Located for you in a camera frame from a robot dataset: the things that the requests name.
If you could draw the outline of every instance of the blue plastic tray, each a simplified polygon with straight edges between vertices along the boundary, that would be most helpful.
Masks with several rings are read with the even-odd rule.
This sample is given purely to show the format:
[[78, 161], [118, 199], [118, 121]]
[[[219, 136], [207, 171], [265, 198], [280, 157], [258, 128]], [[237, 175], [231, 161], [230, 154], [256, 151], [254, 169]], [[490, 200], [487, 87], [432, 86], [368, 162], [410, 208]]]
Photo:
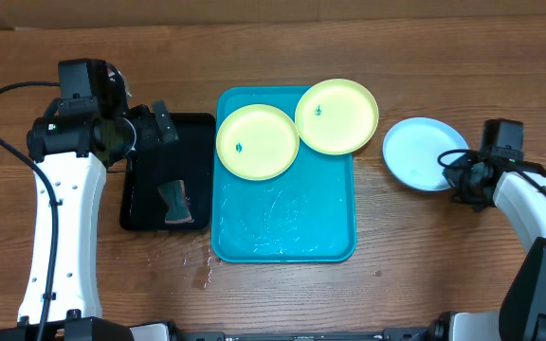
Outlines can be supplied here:
[[[216, 130], [249, 104], [277, 107], [294, 119], [309, 86], [235, 87], [218, 101]], [[266, 181], [230, 173], [214, 157], [212, 249], [231, 262], [342, 261], [357, 246], [353, 159], [300, 143], [290, 168]]]

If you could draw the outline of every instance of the wood grain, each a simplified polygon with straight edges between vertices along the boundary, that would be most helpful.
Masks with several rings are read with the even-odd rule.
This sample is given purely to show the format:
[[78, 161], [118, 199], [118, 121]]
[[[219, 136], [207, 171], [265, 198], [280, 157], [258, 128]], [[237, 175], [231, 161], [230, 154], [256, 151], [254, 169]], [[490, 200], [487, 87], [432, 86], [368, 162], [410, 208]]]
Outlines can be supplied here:
[[1, 28], [546, 15], [546, 0], [0, 0]]
[[[546, 167], [546, 17], [0, 32], [0, 87], [56, 80], [56, 63], [79, 57], [122, 70], [132, 104], [164, 99], [214, 114], [231, 86], [348, 78], [381, 109], [373, 140], [355, 154], [357, 250], [339, 264], [229, 264], [211, 252], [209, 233], [126, 232], [123, 175], [109, 176], [97, 260], [105, 318], [173, 319], [186, 331], [372, 331], [501, 305], [524, 257], [511, 225], [496, 209], [475, 214], [448, 193], [402, 187], [381, 143], [397, 121], [423, 116], [477, 148], [483, 122], [505, 117], [525, 123], [527, 159]], [[0, 135], [23, 149], [56, 95], [3, 95]], [[23, 299], [34, 215], [33, 176], [0, 147], [0, 328], [14, 325]]]

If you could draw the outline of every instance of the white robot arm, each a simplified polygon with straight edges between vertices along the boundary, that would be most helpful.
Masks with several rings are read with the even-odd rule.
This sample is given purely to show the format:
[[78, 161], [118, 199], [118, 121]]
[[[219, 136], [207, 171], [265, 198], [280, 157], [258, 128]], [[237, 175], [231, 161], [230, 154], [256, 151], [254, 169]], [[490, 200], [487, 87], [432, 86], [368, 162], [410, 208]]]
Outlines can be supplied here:
[[[526, 173], [546, 188], [546, 178]], [[504, 172], [494, 191], [494, 204], [502, 211], [528, 253], [535, 239], [546, 239], [546, 197], [516, 172]], [[499, 311], [458, 313], [451, 317], [449, 341], [501, 341]]]
[[[546, 188], [546, 177], [526, 174]], [[493, 199], [495, 206], [509, 219], [526, 253], [536, 238], [546, 238], [546, 197], [519, 174], [504, 172]]]
[[[432, 324], [444, 330], [435, 341], [546, 340], [546, 170], [522, 161], [522, 141], [521, 122], [491, 119], [479, 152], [448, 151], [438, 158], [455, 189], [452, 201], [476, 212], [497, 207], [527, 256], [499, 311], [443, 314]], [[441, 160], [450, 153], [464, 155], [446, 165]]]
[[[96, 285], [96, 232], [100, 195], [106, 182], [106, 169], [94, 154], [77, 157], [73, 152], [47, 155], [38, 167], [54, 185], [58, 206], [59, 237], [54, 273], [53, 299], [47, 321], [61, 321], [68, 312], [81, 317], [102, 317]], [[25, 299], [18, 321], [39, 323], [46, 289], [52, 217], [44, 183], [37, 185], [37, 220], [33, 262]]]

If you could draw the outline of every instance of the light yellow plate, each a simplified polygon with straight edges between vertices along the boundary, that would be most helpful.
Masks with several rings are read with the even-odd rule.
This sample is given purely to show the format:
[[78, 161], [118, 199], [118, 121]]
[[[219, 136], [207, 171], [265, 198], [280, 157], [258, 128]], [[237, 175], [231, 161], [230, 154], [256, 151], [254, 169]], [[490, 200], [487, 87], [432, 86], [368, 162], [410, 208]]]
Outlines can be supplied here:
[[351, 153], [374, 135], [378, 105], [357, 82], [322, 81], [302, 95], [295, 121], [307, 146], [330, 155]]
[[231, 113], [216, 136], [216, 151], [223, 165], [247, 180], [266, 180], [283, 173], [294, 162], [299, 144], [292, 118], [263, 104]]

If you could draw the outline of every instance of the black cable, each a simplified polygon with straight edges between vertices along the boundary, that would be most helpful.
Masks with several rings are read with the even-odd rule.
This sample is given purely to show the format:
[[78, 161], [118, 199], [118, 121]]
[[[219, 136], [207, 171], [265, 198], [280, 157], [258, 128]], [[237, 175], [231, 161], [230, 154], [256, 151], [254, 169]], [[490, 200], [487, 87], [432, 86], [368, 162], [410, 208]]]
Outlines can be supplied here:
[[123, 80], [121, 73], [113, 64], [107, 62], [106, 67], [108, 67], [109, 69], [111, 69], [111, 71], [113, 71], [113, 74], [115, 75], [115, 82], [116, 84], [118, 84], [117, 86], [121, 88], [121, 90], [123, 91], [123, 96], [126, 98], [126, 100], [123, 101], [124, 105], [123, 105], [123, 108], [121, 109], [122, 110], [121, 114], [125, 116], [127, 115], [127, 113], [130, 112], [130, 107], [128, 106], [128, 100], [127, 100], [128, 94], [125, 88], [125, 81]]
[[56, 112], [58, 111], [58, 103], [61, 101], [61, 99], [55, 98], [53, 99], [47, 108], [45, 108], [43, 117], [54, 117], [56, 115]]
[[449, 169], [449, 170], [468, 170], [468, 169], [471, 168], [471, 166], [452, 166], [452, 165], [448, 165], [448, 164], [445, 164], [444, 162], [442, 162], [442, 158], [443, 158], [444, 156], [448, 156], [448, 155], [454, 154], [454, 153], [472, 154], [472, 155], [474, 155], [475, 157], [481, 155], [480, 152], [472, 151], [472, 150], [464, 150], [464, 149], [451, 150], [451, 151], [447, 151], [447, 152], [441, 153], [441, 154], [437, 157], [437, 163], [440, 164], [440, 166], [442, 166], [442, 167], [444, 167], [444, 168], [447, 168], [447, 169]]
[[[0, 95], [8, 90], [17, 89], [25, 86], [60, 86], [60, 84], [52, 81], [23, 81], [2, 87], [0, 89]], [[58, 246], [58, 202], [56, 201], [56, 193], [54, 193], [54, 188], [52, 187], [52, 184], [50, 184], [44, 172], [39, 167], [37, 167], [37, 165], [35, 165], [33, 161], [31, 161], [28, 157], [24, 156], [22, 153], [18, 152], [18, 150], [16, 150], [10, 144], [4, 141], [1, 137], [0, 145], [8, 152], [18, 157], [33, 171], [35, 171], [37, 176], [39, 176], [39, 178], [44, 183], [45, 190], [47, 190], [47, 195], [49, 196], [49, 203], [52, 210], [52, 239], [49, 248], [47, 277], [45, 278], [44, 308], [42, 309], [42, 315], [39, 321], [39, 331], [37, 332], [37, 341], [42, 341], [44, 339], [44, 330], [47, 322], [47, 315], [49, 313], [49, 304], [52, 299], [52, 288], [54, 285], [54, 266], [56, 263], [56, 251]]]
[[526, 174], [523, 170], [518, 169], [511, 160], [507, 160], [506, 162], [504, 162], [504, 160], [491, 156], [491, 155], [487, 155], [486, 153], [477, 152], [473, 150], [456, 149], [456, 150], [451, 150], [451, 151], [441, 153], [437, 157], [437, 163], [440, 164], [440, 166], [447, 169], [451, 169], [451, 170], [468, 170], [471, 168], [471, 166], [452, 166], [442, 162], [442, 158], [444, 156], [454, 154], [454, 153], [470, 153], [474, 156], [478, 156], [483, 162], [489, 161], [496, 164], [499, 167], [505, 167], [509, 169], [510, 171], [514, 171], [517, 174], [519, 174], [519, 176], [521, 176], [524, 180], [526, 180], [526, 182], [532, 185], [532, 187], [536, 188], [539, 192], [541, 192], [542, 195], [546, 198], [546, 188], [544, 186], [539, 185], [533, 178], [528, 176], [528, 174]]

